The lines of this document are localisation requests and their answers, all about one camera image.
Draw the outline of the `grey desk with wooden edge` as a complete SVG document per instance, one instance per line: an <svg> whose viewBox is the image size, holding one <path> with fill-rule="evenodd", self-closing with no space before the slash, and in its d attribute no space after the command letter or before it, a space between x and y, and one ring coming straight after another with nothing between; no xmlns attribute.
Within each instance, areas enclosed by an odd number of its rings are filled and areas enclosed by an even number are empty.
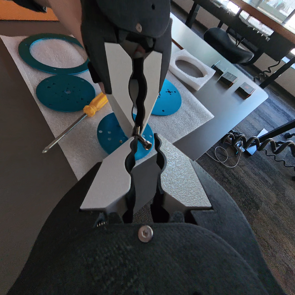
<svg viewBox="0 0 295 295"><path fill-rule="evenodd" d="M186 26L189 28L192 27L199 8L202 7L219 19L219 28L221 28L223 24L226 24L228 26L228 32L231 30L236 32L243 40L247 40L257 48L254 52L254 57L250 61L244 63L245 65L253 64L263 53L280 63L280 61L294 49L294 33L284 27L284 23L278 23L261 10L245 1L230 0L229 2L238 6L238 12L235 15L226 7L223 1L194 1L185 22ZM266 34L254 24L249 23L249 19L244 19L240 16L242 12L247 13L249 18L253 17L258 22L271 29L273 33Z"/></svg>

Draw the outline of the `white foam block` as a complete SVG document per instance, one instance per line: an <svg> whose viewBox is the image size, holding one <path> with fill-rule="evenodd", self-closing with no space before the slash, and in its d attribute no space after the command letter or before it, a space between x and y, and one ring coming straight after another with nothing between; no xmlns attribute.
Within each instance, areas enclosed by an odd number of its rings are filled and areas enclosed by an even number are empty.
<svg viewBox="0 0 295 295"><path fill-rule="evenodd" d="M191 65L196 66L203 74L203 77L194 77L182 71L177 65L176 61L186 61ZM177 78L191 86L196 91L200 90L215 74L215 70L205 65L203 62L195 58L192 54L182 49L178 52L171 54L169 63L169 71L172 72Z"/></svg>

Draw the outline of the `black desk foot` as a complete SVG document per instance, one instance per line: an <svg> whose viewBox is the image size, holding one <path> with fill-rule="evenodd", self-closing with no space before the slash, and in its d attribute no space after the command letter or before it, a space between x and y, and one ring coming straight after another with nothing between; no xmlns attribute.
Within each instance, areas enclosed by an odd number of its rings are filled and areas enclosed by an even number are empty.
<svg viewBox="0 0 295 295"><path fill-rule="evenodd" d="M278 135L284 135L284 138L290 139L294 136L294 133L290 134L289 130L294 129L295 127L295 120L291 120L290 122L283 124L274 130L268 132L267 130L263 129L256 138L259 139L259 143L256 143L254 138L251 138L251 142L247 148L243 147L243 152L247 155L253 155L256 151L265 150L268 144L271 145L271 150L273 155L277 155L281 153L285 148L289 147L292 154L294 155L294 142L288 140L286 142L275 142L274 137Z"/></svg>

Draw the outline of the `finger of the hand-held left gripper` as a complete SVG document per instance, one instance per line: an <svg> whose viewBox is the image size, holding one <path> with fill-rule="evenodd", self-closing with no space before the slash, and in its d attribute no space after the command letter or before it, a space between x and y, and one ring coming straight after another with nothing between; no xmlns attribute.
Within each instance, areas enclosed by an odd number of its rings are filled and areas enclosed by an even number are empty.
<svg viewBox="0 0 295 295"><path fill-rule="evenodd" d="M109 104L127 137L131 137L135 126L132 116L133 101L129 93L129 81L133 73L132 59L116 43L105 43L106 59L111 83L111 94L107 94Z"/></svg>
<svg viewBox="0 0 295 295"><path fill-rule="evenodd" d="M135 125L143 135L160 88L162 53L152 51L142 58L133 58L131 98L136 108Z"/></svg>

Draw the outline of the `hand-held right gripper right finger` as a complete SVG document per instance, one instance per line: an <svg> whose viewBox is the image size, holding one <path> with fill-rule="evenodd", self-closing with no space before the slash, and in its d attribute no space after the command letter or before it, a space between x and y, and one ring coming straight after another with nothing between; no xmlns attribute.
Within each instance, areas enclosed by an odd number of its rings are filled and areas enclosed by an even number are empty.
<svg viewBox="0 0 295 295"><path fill-rule="evenodd" d="M156 163L160 168L154 196L154 222L165 223L175 212L211 210L212 204L192 160L162 135L155 133Z"/></svg>

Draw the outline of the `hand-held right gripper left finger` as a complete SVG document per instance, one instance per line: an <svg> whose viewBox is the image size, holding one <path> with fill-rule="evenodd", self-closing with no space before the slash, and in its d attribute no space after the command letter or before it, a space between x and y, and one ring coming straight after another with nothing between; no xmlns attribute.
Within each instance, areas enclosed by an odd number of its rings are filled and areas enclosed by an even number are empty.
<svg viewBox="0 0 295 295"><path fill-rule="evenodd" d="M132 169L138 138L128 139L106 157L83 200L81 211L117 213L124 223L132 223L136 192Z"/></svg>

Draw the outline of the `orange cardboard box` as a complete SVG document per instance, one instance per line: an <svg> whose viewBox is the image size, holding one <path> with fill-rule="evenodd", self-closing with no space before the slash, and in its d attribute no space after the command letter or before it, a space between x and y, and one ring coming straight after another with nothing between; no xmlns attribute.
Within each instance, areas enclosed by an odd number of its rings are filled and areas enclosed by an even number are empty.
<svg viewBox="0 0 295 295"><path fill-rule="evenodd" d="M0 20L13 21L58 21L52 9L46 13L34 12L21 7L13 1L0 1Z"/></svg>

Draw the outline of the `silver socket wrench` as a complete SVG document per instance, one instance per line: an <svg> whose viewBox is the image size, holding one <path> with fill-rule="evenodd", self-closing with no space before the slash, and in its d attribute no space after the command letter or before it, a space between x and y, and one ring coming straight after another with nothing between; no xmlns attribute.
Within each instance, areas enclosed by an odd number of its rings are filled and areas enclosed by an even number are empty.
<svg viewBox="0 0 295 295"><path fill-rule="evenodd" d="M141 134L140 134L140 126L135 126L133 128L132 135L137 138L137 140L142 144L143 148L145 150L150 150L152 148L152 143L146 140Z"/></svg>

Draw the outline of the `blue disc with brass standoffs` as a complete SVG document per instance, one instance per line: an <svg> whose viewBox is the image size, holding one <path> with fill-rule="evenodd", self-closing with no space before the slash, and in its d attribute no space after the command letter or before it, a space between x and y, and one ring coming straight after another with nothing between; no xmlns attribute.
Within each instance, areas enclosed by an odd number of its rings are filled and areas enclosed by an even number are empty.
<svg viewBox="0 0 295 295"><path fill-rule="evenodd" d="M149 142L151 142L153 147L153 131L149 124L146 125L142 136ZM111 154L128 140L113 112L106 115L100 121L97 128L97 138L100 146L107 154ZM142 144L138 142L138 149L135 153L135 160L140 160L146 157L151 151L152 149L145 150Z"/></svg>

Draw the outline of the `blue disc with many holes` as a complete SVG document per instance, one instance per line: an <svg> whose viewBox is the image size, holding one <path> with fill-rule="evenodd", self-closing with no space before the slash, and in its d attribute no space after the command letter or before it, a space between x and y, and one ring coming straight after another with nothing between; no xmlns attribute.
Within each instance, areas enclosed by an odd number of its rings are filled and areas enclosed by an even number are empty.
<svg viewBox="0 0 295 295"><path fill-rule="evenodd" d="M59 112L83 110L96 96L94 87L85 79L73 75L54 75L36 87L38 100L49 109Z"/></svg>

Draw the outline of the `black office chair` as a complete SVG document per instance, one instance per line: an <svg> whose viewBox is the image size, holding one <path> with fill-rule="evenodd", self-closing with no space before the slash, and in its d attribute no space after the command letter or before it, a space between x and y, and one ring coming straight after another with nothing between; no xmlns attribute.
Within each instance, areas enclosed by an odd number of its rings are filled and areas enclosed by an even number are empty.
<svg viewBox="0 0 295 295"><path fill-rule="evenodd" d="M222 28L209 28L205 31L203 38L204 41L232 64L247 63L254 57L252 52L236 46Z"/></svg>

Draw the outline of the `yellow handled screwdriver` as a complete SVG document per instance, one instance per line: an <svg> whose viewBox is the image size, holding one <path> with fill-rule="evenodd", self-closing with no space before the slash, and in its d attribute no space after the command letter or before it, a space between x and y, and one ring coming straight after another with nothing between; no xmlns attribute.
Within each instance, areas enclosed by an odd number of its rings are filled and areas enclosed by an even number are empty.
<svg viewBox="0 0 295 295"><path fill-rule="evenodd" d="M64 138L74 127L76 127L82 120L87 117L93 117L103 106L108 102L107 96L104 93L98 94L88 105L84 106L83 114L65 129L59 136L57 136L49 145L47 145L42 153L47 153L54 145L56 145L62 138Z"/></svg>

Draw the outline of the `white foam sheet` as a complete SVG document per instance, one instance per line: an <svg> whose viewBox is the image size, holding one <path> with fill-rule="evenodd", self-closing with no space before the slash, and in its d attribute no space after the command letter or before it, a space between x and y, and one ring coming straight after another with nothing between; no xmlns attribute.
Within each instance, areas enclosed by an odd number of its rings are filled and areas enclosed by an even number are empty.
<svg viewBox="0 0 295 295"><path fill-rule="evenodd" d="M8 37L1 35L4 45L56 137L77 120L83 111L58 112L39 102L35 94L36 87L43 79L52 75L33 69L21 59L18 46L25 38L26 36ZM84 49L67 41L56 39L39 41L39 44L33 45L31 52L38 61L63 68L79 66L83 61L86 61ZM214 115L173 74L168 72L166 77L179 90L182 98L181 107L172 115L151 115L148 123L153 133L159 133L169 142L174 143L213 119ZM111 113L113 113L113 110L107 103L95 116L84 119L58 143L78 180L94 164L107 157L107 153L98 142L97 128L100 121Z"/></svg>

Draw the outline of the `large blue disc with cutout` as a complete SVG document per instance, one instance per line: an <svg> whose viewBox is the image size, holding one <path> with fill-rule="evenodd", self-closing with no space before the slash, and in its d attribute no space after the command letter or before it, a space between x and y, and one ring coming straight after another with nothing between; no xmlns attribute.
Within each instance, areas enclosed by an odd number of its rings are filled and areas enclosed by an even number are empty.
<svg viewBox="0 0 295 295"><path fill-rule="evenodd" d="M181 104L182 98L178 89L169 80L165 79L151 114L169 116L176 113Z"/></svg>

